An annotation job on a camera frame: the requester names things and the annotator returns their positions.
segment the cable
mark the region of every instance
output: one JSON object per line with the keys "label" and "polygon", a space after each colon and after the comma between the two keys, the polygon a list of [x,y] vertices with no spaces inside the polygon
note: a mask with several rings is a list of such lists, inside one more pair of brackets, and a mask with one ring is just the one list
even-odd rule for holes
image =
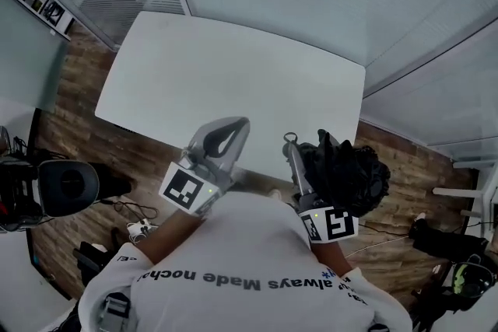
{"label": "cable", "polygon": [[[112,204],[114,207],[114,210],[117,213],[121,213],[123,208],[127,208],[129,212],[133,213],[135,217],[138,219],[138,221],[143,220],[144,218],[147,218],[148,220],[153,220],[159,216],[159,210],[152,207],[152,206],[145,206],[143,204],[136,204],[135,202],[123,202],[123,201],[112,201],[109,199],[101,199],[100,200],[101,204]],[[135,206],[141,213],[137,213],[132,206]],[[152,211],[151,215],[147,215],[145,210]]]}
{"label": "cable", "polygon": [[[129,228],[129,227],[130,227],[130,225],[133,225],[133,223],[128,223],[128,224],[127,224],[127,228]],[[141,232],[140,234],[137,234],[137,235],[135,235],[135,236],[132,236],[132,235],[130,234],[128,237],[129,237],[130,241],[131,241],[134,245],[136,245],[136,244],[137,244],[138,242],[140,242],[142,239],[147,238],[147,237],[150,235],[150,233],[151,233],[151,232],[153,232],[153,231],[157,230],[158,228],[159,228],[159,226],[157,226],[157,225],[153,225],[153,224],[151,224],[151,225],[144,225],[144,226],[142,227],[142,232]]]}
{"label": "cable", "polygon": [[[481,225],[481,224],[494,224],[494,222],[479,222],[479,223],[475,223],[472,225],[467,225],[467,228],[468,227],[476,227],[477,225]],[[461,225],[460,227],[457,227],[456,229],[454,229],[453,231],[450,231],[450,232],[456,232],[457,230],[463,229],[463,228],[464,228],[464,226]]]}
{"label": "cable", "polygon": [[380,232],[381,234],[389,234],[391,236],[406,236],[406,234],[396,234],[395,232],[388,232],[388,231],[383,231],[381,229],[375,229],[374,227],[370,227],[369,225],[364,225],[364,224],[359,224],[359,225],[361,225],[362,227],[365,227],[367,229],[372,229],[373,231]]}
{"label": "cable", "polygon": [[52,220],[54,220],[54,218],[55,217],[49,218],[48,220],[43,220],[42,222],[39,222],[37,225],[41,225],[41,224],[44,224],[44,223],[51,222]]}
{"label": "cable", "polygon": [[40,224],[40,221],[41,221],[42,218],[43,218],[43,215],[40,215],[38,217],[38,220],[36,221],[36,224],[29,224],[29,225],[27,225],[25,227],[22,227],[22,228],[21,228],[21,226],[24,224],[24,222],[18,222],[17,225],[16,225],[16,227],[14,227],[13,229],[7,229],[6,225],[3,225],[3,226],[0,225],[0,230],[2,230],[4,232],[22,232],[22,231],[26,231],[27,228],[29,228],[31,226],[36,227],[38,224]]}
{"label": "cable", "polygon": [[71,318],[73,318],[73,317],[75,317],[75,316],[77,316],[77,315],[78,315],[78,313],[75,313],[75,314],[71,314],[71,315],[69,315],[69,316],[68,316],[68,318],[66,318],[66,319],[64,320],[64,322],[63,322],[61,325],[59,325],[58,327],[55,327],[55,329],[51,330],[50,332],[59,332],[60,330],[62,330],[62,327],[63,327],[64,325],[66,325],[66,323],[67,323],[67,322],[68,322]]}
{"label": "cable", "polygon": [[353,254],[356,254],[356,253],[361,252],[361,251],[363,251],[363,250],[367,250],[367,249],[373,248],[374,246],[384,245],[385,243],[394,242],[394,241],[399,241],[400,239],[405,239],[405,238],[408,238],[408,236],[402,236],[401,238],[390,239],[390,240],[388,240],[388,241],[384,241],[384,242],[380,242],[380,243],[375,243],[374,245],[365,246],[364,248],[361,248],[361,249],[355,250],[354,252],[351,252],[350,254],[348,254],[348,255],[346,255],[346,256],[344,256],[344,257],[345,257],[345,258],[348,258],[348,257],[352,256]]}
{"label": "cable", "polygon": [[[22,154],[25,156],[27,154],[28,146],[24,140],[19,137],[14,137],[14,146],[10,151],[10,155],[19,155]],[[39,149],[37,147],[33,147],[33,151],[41,152],[43,154],[47,154],[45,158],[47,159],[69,159],[68,156],[61,154],[60,152],[50,151],[48,149]]]}

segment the white table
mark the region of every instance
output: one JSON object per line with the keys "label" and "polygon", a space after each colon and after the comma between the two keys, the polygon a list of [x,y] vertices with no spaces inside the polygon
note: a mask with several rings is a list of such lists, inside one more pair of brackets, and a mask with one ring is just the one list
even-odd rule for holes
{"label": "white table", "polygon": [[183,148],[202,124],[245,116],[237,165],[290,180],[282,136],[318,143],[324,128],[353,142],[365,70],[295,40],[210,19],[141,12],[113,63],[95,114]]}

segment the black bag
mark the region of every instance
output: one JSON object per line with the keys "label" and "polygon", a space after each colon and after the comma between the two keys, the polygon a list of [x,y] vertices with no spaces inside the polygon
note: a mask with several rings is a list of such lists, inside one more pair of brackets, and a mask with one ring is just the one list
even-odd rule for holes
{"label": "black bag", "polygon": [[305,177],[318,196],[355,217],[375,209],[388,195],[388,167],[371,147],[356,149],[348,140],[338,145],[323,129],[318,131],[318,137],[318,147],[310,143],[299,145]]}

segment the black cloth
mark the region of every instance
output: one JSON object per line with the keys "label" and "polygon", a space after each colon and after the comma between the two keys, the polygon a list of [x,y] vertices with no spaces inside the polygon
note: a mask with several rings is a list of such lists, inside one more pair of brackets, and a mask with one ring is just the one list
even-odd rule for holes
{"label": "black cloth", "polygon": [[453,232],[432,229],[427,220],[417,220],[410,229],[413,247],[434,257],[442,257],[454,263],[467,261],[473,254],[482,256],[488,240]]}
{"label": "black cloth", "polygon": [[95,169],[99,177],[100,187],[97,200],[120,197],[132,192],[130,182],[125,178],[115,176],[109,166],[103,163],[90,163],[90,165]]}
{"label": "black cloth", "polygon": [[310,143],[298,145],[304,176],[318,197],[355,217],[375,209],[388,195],[388,167],[371,147],[356,149],[348,140],[339,145],[323,129],[318,131],[318,138],[318,147]]}
{"label": "black cloth", "polygon": [[121,245],[117,241],[119,230],[113,228],[110,231],[110,241],[112,242],[112,250],[102,252],[88,242],[82,241],[79,244],[79,249],[73,250],[73,256],[78,260],[77,267],[81,271],[81,280],[84,286],[96,277],[110,262],[110,260],[119,251]]}
{"label": "black cloth", "polygon": [[53,329],[51,332],[80,332],[81,331],[81,323],[79,322],[78,315],[78,304],[79,301],[75,304],[74,308],[68,315],[60,326]]}
{"label": "black cloth", "polygon": [[[414,239],[413,247],[434,257],[442,257],[454,263],[462,263],[477,254],[481,258],[481,265],[496,274],[498,267],[484,254],[488,240],[476,236],[466,236],[453,232],[443,232],[429,227],[425,219],[413,223],[409,237]],[[447,311],[466,311],[479,298],[466,298],[453,293],[452,288],[435,288],[426,295],[420,304],[419,330],[430,330],[433,323]]]}

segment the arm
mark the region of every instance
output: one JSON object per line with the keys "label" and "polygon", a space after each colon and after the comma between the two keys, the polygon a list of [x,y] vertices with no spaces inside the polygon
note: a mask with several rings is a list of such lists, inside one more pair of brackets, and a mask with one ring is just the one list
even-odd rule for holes
{"label": "arm", "polygon": [[359,268],[354,270],[337,242],[311,244],[318,261],[331,268],[350,288],[375,311],[375,322],[385,325],[390,332],[412,330],[412,320],[403,306],[392,296],[369,283]]}
{"label": "arm", "polygon": [[339,277],[352,270],[337,242],[312,243],[311,251],[320,263],[331,268]]}
{"label": "arm", "polygon": [[173,253],[203,223],[202,219],[177,210],[150,236],[136,247],[153,264]]}

